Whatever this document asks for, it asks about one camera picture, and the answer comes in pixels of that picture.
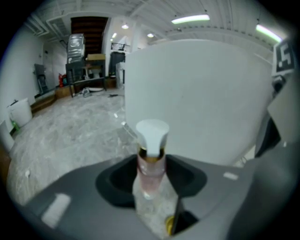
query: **green bottle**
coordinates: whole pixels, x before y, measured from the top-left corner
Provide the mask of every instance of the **green bottle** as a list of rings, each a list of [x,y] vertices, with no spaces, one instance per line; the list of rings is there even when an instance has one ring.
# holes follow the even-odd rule
[[[14,126],[14,129],[18,132],[20,130],[18,124],[15,121],[11,120],[11,124]]]

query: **cardboard box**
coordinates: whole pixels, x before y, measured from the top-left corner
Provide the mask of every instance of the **cardboard box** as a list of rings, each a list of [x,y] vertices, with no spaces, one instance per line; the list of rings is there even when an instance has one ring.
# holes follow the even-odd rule
[[[105,60],[105,54],[88,54],[88,60]]]

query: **concrete floor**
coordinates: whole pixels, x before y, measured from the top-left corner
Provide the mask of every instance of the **concrete floor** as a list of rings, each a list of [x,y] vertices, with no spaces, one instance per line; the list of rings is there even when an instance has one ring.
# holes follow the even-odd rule
[[[122,96],[108,97],[115,93]],[[123,90],[60,99],[38,112],[14,136],[7,178],[10,196],[24,205],[71,170],[109,159],[118,162],[135,154],[136,139],[124,122]],[[174,214],[177,203],[173,187],[164,177],[157,197],[145,201],[138,181],[133,190],[138,216],[159,238],[168,237],[165,219]]]

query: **white spray nozzle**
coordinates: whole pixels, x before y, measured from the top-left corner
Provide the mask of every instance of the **white spray nozzle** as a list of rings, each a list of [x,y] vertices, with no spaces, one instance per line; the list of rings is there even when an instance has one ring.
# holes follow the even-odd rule
[[[159,157],[160,149],[165,147],[169,125],[157,119],[142,120],[137,123],[139,143],[147,150],[147,157]]]

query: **pink liquid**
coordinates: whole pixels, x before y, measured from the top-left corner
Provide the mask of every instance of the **pink liquid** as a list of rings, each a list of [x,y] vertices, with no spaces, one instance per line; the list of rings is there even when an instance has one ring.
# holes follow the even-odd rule
[[[153,199],[165,173],[165,155],[157,162],[146,162],[137,155],[137,172],[146,199]]]

